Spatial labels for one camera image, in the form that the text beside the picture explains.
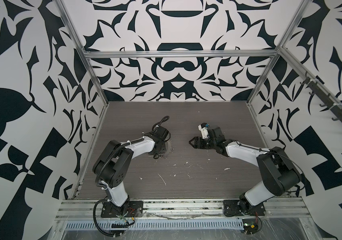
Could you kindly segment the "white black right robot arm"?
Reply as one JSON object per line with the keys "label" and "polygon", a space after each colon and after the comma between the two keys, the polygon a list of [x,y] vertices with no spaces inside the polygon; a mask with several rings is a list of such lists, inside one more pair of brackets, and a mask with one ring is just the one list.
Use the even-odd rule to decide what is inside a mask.
{"label": "white black right robot arm", "polygon": [[254,215],[264,202],[287,193],[302,181],[300,168],[280,147],[257,148],[226,139],[219,127],[211,128],[206,123],[199,126],[199,131],[202,135],[189,141],[194,149],[215,150],[222,156],[250,163],[260,171],[261,182],[241,194],[237,202],[224,203],[226,217]]}

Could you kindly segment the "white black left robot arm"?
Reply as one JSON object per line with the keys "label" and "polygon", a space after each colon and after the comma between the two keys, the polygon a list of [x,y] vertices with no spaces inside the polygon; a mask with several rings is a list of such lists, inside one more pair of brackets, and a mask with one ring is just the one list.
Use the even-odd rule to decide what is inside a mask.
{"label": "white black left robot arm", "polygon": [[169,116],[163,117],[148,133],[142,133],[136,140],[110,141],[97,159],[92,168],[96,175],[95,185],[109,195],[103,203],[103,218],[124,216],[129,212],[129,195],[123,180],[130,163],[141,155],[148,154],[157,160],[167,153],[171,134],[162,124],[168,120]]}

